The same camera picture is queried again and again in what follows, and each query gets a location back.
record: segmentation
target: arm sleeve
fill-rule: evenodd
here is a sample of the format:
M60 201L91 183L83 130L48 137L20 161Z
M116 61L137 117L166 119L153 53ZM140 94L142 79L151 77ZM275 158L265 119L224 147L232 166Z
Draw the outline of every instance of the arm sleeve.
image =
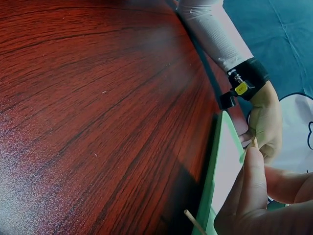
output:
M223 8L223 0L179 0L177 12L204 51L225 72L253 58Z

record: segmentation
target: black wrist strap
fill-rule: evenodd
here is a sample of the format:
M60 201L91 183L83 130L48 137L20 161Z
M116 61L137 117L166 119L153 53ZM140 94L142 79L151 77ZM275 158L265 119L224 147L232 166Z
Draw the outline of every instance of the black wrist strap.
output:
M269 81L269 74L264 66L255 58L248 59L227 72L228 80L232 90L236 91L236 96L249 101L264 85Z

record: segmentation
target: hand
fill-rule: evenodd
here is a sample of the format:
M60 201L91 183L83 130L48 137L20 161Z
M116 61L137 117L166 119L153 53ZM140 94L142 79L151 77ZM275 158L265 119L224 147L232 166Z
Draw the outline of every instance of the hand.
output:
M268 195L292 204L267 211ZM214 227L218 235L313 233L313 174L294 174L264 166L263 156L249 148Z
M265 163L270 163L282 147L282 114L276 91L268 81L251 99L253 108L249 129L239 136L241 142L253 136L258 140Z

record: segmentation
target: black device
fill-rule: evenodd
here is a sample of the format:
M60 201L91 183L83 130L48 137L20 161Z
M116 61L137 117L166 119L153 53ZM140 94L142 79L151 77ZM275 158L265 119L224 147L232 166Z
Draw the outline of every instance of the black device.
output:
M236 105L234 97L249 101L269 80L269 74L255 58L248 59L227 72L232 89L220 96L222 109Z

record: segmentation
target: wooden skewer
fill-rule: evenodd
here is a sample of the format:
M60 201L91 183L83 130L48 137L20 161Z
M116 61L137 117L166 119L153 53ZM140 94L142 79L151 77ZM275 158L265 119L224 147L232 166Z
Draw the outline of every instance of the wooden skewer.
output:
M202 235L207 235L201 225L196 221L196 219L192 216L189 210L184 210L184 214L188 217L188 219L197 227Z
M259 145L258 145L258 141L257 141L256 137L255 136L252 137L251 140L252 140L252 146L259 149Z

